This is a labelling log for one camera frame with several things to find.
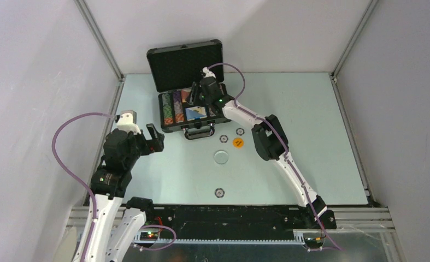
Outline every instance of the white wall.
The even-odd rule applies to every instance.
[[[430,0],[381,1],[338,76],[409,262],[430,262]]]
[[[213,38],[245,72],[330,72],[369,0],[87,2],[124,73],[149,73],[150,48]]]
[[[106,112],[117,79],[74,1],[0,1],[0,261],[51,261],[84,190],[51,153],[59,125]],[[88,178],[105,119],[60,135],[62,159]]]

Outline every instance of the case lid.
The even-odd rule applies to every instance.
[[[157,91],[189,88],[202,79],[202,68],[223,62],[223,44],[214,39],[207,42],[150,49],[147,52],[150,70]],[[223,66],[211,71],[223,82]]]

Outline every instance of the black carrying case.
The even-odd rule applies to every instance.
[[[205,107],[206,117],[195,117],[192,112],[202,112],[202,107],[194,107],[184,102],[181,98],[181,106],[177,106],[178,96],[174,92],[179,92],[181,96],[187,93],[193,82],[199,82],[202,79],[201,71],[204,67],[211,66],[215,63],[223,62],[223,45],[219,40],[211,40],[202,43],[170,46],[163,48],[150,49],[147,52],[150,70],[154,77],[154,82],[158,95],[158,104],[160,109],[160,126],[165,133],[183,130],[184,136],[189,139],[198,139],[212,136],[215,133],[215,124],[226,123],[228,120],[222,113],[214,114],[211,109]],[[223,66],[217,66],[211,69],[216,75],[217,81],[224,94],[227,94],[224,81]],[[172,119],[168,117],[169,104],[171,105]],[[181,121],[180,110],[184,121]]]

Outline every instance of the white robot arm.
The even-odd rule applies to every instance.
[[[158,133],[153,124],[148,124],[147,128],[152,137],[150,140],[145,139],[142,130],[136,125],[136,112],[124,111],[117,119],[117,128],[107,135],[104,156],[91,178],[97,217],[93,218],[94,207],[91,204],[74,262],[120,262],[129,244],[144,226],[146,215],[152,213],[152,200],[132,198],[110,239],[112,225],[131,180],[131,169],[135,162],[141,156],[163,151],[164,135]]]
[[[246,129],[251,129],[258,155],[264,160],[272,161],[281,170],[297,197],[297,204],[306,208],[310,215],[313,215],[311,205],[318,217],[325,213],[327,206],[303,177],[293,160],[288,150],[287,137],[277,117],[274,115],[264,117],[242,106],[231,96],[221,92],[215,75],[211,71],[204,68],[203,73],[205,76],[199,85],[192,87],[190,101],[194,104],[210,106],[214,111],[222,112],[225,118],[239,123]],[[282,141],[272,133],[273,131],[278,133]]]

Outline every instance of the light green tabletop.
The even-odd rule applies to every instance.
[[[239,101],[262,115],[275,114],[288,137],[290,151],[303,176],[328,205],[367,204],[366,195],[327,73],[250,73]],[[228,93],[242,87],[238,74],[226,74]],[[117,112],[134,110],[137,124],[153,123],[160,130],[158,92],[151,75],[127,75]],[[240,125],[215,126],[210,138],[188,141],[182,132],[165,134],[161,153],[141,157],[132,170],[125,201],[153,199],[158,204],[277,205],[296,198],[272,162],[256,153],[251,131],[232,145]],[[220,142],[220,135],[229,138]],[[224,150],[226,164],[214,154]],[[222,188],[225,195],[215,196]]]

